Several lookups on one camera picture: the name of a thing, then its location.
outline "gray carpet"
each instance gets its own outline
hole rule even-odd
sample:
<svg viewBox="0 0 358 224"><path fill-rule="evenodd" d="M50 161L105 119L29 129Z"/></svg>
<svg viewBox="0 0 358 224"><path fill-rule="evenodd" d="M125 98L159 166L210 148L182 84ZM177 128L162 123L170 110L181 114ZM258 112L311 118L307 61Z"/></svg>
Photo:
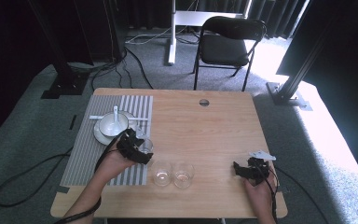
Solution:
<svg viewBox="0 0 358 224"><path fill-rule="evenodd" d="M127 47L141 60L145 74L154 89L192 90L194 80L189 73L192 71L197 47L178 43L176 63L169 66L166 64L168 43L167 39L162 38L147 44ZM342 137L337 126L331 122L332 119L317 90L306 83L299 88L306 100L310 100L313 111L277 106L272 103L269 96L266 82L284 80L284 77L276 76L275 71L289 43L290 41L281 39L263 40L259 46L262 50L256 51L255 65L246 89L254 97L269 150L277 157L274 164L294 177L307 190L329 223L358 223L358 167L345 143L335 142ZM78 63L73 65L88 67ZM244 70L236 77L229 77L230 72L202 69L199 90L240 91ZM61 96L56 100L40 99L55 76L52 66L41 71L0 128L0 185L45 158L64 153L74 144L92 89L88 84L79 96ZM117 72L111 71L95 78L94 86L149 88L138 63L130 54L125 62L117 67ZM332 131L326 133L329 125L332 126ZM326 135L329 135L328 139L331 141L325 140ZM0 200L3 203L14 203L23 199L37 188L57 160L44 163L28 175L9 184L2 191ZM11 208L0 207L0 223L56 221L57 218L50 215L49 209L66 163L67 159L64 159L42 189L26 203ZM278 172L277 175L289 210L288 216L280 219L279 223L324 223L321 213L303 189L283 173ZM205 220L192 221L205 223ZM167 220L159 219L158 222L167 223ZM95 219L94 223L103 223L103 220ZM182 223L189 223L189 220L182 220ZM226 223L256 221L226 219Z"/></svg>

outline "striped placemat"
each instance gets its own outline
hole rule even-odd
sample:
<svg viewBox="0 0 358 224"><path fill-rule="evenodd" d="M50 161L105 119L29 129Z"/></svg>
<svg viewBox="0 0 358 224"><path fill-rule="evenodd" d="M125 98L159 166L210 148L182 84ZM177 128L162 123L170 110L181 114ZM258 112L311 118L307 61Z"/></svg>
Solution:
<svg viewBox="0 0 358 224"><path fill-rule="evenodd" d="M85 186L91 179L95 163L106 146L95 138L94 126L98 120L90 119L90 116L111 113L114 105L118 106L118 110L127 111L136 118L147 118L147 120L138 121L138 127L146 136L150 136L153 96L91 96L74 149L63 173L61 186ZM108 185L145 185L146 177L147 165L136 164L112 179Z"/></svg>

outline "wooden table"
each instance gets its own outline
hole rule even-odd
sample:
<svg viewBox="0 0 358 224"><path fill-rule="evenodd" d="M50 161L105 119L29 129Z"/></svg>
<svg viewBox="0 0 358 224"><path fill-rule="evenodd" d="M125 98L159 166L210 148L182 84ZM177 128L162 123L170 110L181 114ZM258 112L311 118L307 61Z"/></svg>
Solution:
<svg viewBox="0 0 358 224"><path fill-rule="evenodd" d="M249 152L269 152L248 92L97 89L94 95L153 95L152 160L188 161L196 170L188 189L156 186L150 172L146 185L106 187L96 217L255 216L232 166L246 166ZM200 105L204 99L208 106ZM68 187L56 195L54 217L62 217L84 188ZM277 216L286 215L278 192Z"/></svg>

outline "chair seat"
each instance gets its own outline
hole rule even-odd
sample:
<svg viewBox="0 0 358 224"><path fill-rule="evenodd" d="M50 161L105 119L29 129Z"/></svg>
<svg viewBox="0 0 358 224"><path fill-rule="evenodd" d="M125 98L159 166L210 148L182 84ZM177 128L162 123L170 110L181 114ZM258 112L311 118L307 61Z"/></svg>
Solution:
<svg viewBox="0 0 358 224"><path fill-rule="evenodd" d="M201 59L209 64L245 66L249 62L246 53L243 40L229 39L221 35L205 35L201 42Z"/></svg>

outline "glass cup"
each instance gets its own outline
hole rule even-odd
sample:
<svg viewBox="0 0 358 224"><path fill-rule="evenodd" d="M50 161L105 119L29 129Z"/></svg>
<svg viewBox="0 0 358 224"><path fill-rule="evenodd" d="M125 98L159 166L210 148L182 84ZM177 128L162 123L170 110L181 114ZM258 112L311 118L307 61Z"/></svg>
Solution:
<svg viewBox="0 0 358 224"><path fill-rule="evenodd" d="M192 164L178 162L173 166L173 183L179 189L186 189L191 185L195 170Z"/></svg>
<svg viewBox="0 0 358 224"><path fill-rule="evenodd" d="M155 184L165 187L171 183L172 166L168 161L155 161L152 164L152 174Z"/></svg>
<svg viewBox="0 0 358 224"><path fill-rule="evenodd" d="M150 139L146 138L145 141L139 146L139 150L144 154L153 152L153 143Z"/></svg>

